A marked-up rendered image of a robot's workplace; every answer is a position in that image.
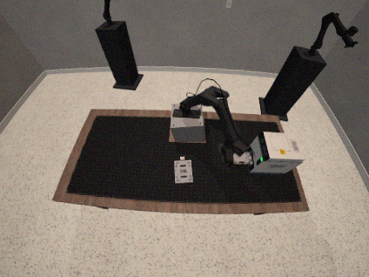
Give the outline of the white benchtop heat sealer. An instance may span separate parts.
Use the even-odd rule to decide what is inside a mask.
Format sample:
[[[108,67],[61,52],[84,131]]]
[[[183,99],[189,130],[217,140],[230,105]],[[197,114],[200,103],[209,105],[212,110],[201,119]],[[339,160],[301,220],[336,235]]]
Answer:
[[[296,134],[261,132],[250,147],[246,150],[252,159],[248,174],[283,175],[305,160]]]

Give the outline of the pale pink sheet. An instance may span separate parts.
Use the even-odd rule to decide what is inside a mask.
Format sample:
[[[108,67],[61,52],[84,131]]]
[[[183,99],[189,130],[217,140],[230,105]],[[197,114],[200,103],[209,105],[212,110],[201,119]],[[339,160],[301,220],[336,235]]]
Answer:
[[[233,162],[239,162],[239,161],[244,161],[244,162],[248,162],[248,155],[247,153],[244,153],[241,157],[239,157],[236,153],[233,155],[234,161]]]

